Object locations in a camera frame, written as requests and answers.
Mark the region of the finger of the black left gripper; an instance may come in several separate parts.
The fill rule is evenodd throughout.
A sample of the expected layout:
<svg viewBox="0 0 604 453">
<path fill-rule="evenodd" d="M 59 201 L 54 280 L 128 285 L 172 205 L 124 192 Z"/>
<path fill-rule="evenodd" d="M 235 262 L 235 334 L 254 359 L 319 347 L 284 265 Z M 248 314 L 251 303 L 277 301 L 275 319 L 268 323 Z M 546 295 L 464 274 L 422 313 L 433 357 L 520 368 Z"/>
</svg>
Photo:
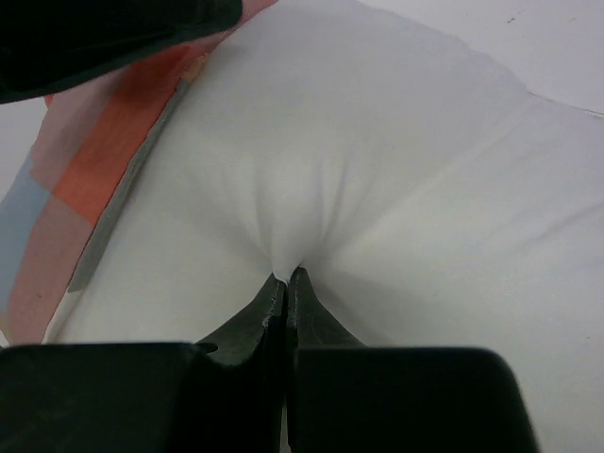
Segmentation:
<svg viewBox="0 0 604 453">
<path fill-rule="evenodd" d="M 54 94 L 171 46 L 235 26 L 240 1 L 8 0 L 1 4 L 1 101 Z"/>
</svg>

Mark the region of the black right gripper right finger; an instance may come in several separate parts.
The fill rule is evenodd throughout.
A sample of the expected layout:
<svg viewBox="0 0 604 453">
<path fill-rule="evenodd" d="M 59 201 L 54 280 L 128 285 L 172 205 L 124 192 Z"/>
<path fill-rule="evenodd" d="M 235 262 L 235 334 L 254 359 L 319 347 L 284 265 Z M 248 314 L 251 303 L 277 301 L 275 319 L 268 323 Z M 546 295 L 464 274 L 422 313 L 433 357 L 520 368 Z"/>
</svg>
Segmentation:
<svg viewBox="0 0 604 453">
<path fill-rule="evenodd" d="M 287 286 L 287 345 L 298 348 L 364 348 L 317 297 L 308 271 L 297 267 Z"/>
</svg>

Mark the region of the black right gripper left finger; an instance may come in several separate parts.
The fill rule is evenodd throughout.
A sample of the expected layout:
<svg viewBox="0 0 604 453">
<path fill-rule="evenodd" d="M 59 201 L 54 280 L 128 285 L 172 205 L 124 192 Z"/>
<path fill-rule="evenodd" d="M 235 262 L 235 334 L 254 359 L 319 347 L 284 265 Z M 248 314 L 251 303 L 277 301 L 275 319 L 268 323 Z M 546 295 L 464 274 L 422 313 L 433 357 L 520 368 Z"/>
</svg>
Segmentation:
<svg viewBox="0 0 604 453">
<path fill-rule="evenodd" d="M 286 284 L 270 275 L 245 307 L 195 344 L 220 366 L 244 365 L 267 338 L 278 335 L 285 294 Z"/>
</svg>

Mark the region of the orange blue checked pillowcase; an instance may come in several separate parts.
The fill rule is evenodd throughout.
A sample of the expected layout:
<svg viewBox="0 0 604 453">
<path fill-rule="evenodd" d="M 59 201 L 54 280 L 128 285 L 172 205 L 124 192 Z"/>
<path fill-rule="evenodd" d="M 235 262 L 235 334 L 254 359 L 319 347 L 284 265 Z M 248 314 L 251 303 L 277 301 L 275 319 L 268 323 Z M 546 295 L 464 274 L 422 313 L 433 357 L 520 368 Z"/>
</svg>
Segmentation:
<svg viewBox="0 0 604 453">
<path fill-rule="evenodd" d="M 191 340 L 201 283 L 234 253 L 204 235 L 192 152 L 197 95 L 234 30 L 171 45 L 44 98 L 1 203 L 1 331 L 9 345 Z"/>
</svg>

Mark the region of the white pillow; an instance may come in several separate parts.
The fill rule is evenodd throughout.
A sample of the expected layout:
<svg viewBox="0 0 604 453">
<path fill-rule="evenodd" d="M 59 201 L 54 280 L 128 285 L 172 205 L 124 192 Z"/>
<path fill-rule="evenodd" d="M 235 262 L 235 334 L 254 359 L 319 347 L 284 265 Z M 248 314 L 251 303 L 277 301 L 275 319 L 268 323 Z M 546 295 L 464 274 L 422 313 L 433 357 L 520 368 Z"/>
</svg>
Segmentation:
<svg viewBox="0 0 604 453">
<path fill-rule="evenodd" d="M 57 343 L 195 341 L 307 268 L 361 340 L 472 345 L 545 452 L 603 448 L 603 121 L 355 1 L 280 1 L 209 56 Z"/>
</svg>

